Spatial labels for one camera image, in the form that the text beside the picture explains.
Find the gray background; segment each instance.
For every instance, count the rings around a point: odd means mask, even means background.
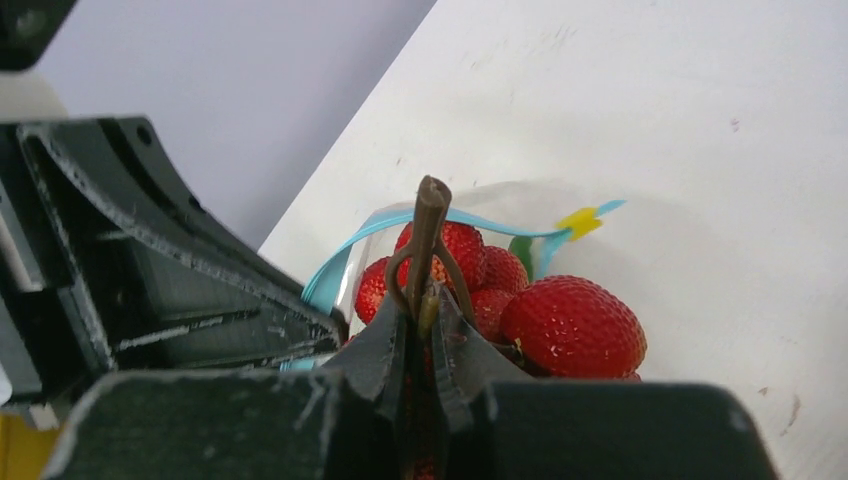
[[[80,0],[38,68],[71,115],[149,116],[258,247],[434,3]]]

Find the robotic arm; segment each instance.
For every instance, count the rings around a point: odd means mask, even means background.
[[[64,425],[45,478],[776,478],[724,390],[533,379],[426,279],[339,350],[149,121],[5,108],[73,3],[0,2],[0,410]]]

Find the screw hole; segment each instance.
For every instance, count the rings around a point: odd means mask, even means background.
[[[141,140],[141,143],[150,146],[153,143],[153,135],[150,134],[150,131],[144,127],[138,127],[135,129],[136,135],[138,135],[138,139]]]
[[[204,210],[203,207],[200,206],[200,202],[198,202],[196,198],[188,197],[188,204],[191,206],[191,208],[197,210],[198,212],[206,213],[206,210]]]

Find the large strawberry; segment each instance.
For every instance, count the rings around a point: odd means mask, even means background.
[[[527,270],[512,252],[488,245],[483,247],[483,253],[486,255],[486,274],[481,290],[518,293],[527,287]]]
[[[359,287],[356,290],[356,300],[353,308],[362,323],[368,325],[377,314],[383,297],[386,296],[386,264],[389,257],[384,257],[372,263],[362,272]]]
[[[401,231],[395,244],[395,252],[404,247],[412,238],[412,224],[409,223]],[[455,222],[445,222],[442,229],[442,240],[445,247],[456,260],[468,290],[477,290],[483,283],[486,272],[485,254],[483,253],[483,236],[476,228]],[[401,286],[406,285],[409,274],[410,260],[406,260],[398,270],[398,282]],[[453,287],[453,281],[448,276],[447,270],[438,258],[433,259],[433,267],[430,274],[436,281],[442,282],[448,287]]]
[[[551,375],[624,378],[645,358],[645,332],[619,299],[585,278],[534,282],[504,308],[501,332]]]
[[[495,343],[506,343],[501,335],[501,312],[514,295],[503,290],[477,290],[471,294],[471,306],[480,335]]]

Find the yellow object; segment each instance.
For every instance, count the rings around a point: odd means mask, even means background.
[[[59,430],[39,432],[0,415],[0,480],[38,480],[58,437]]]
[[[570,228],[574,233],[572,233],[568,241],[573,242],[604,224],[595,218],[597,211],[598,209],[595,207],[581,208],[557,222],[555,227],[560,230]]]

